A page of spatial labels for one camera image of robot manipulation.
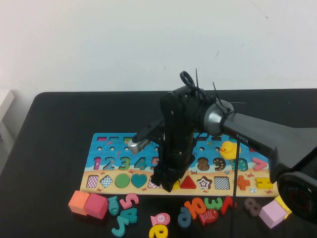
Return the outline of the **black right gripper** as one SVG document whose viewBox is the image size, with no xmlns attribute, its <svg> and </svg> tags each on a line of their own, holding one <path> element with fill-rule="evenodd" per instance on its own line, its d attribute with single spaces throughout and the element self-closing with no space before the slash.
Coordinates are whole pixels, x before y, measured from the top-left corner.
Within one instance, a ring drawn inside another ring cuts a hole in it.
<svg viewBox="0 0 317 238">
<path fill-rule="evenodd" d="M 194 129 L 171 128 L 164 130 L 159 145 L 159 162 L 154 168 L 151 182 L 171 192 L 194 160 Z"/>
</svg>

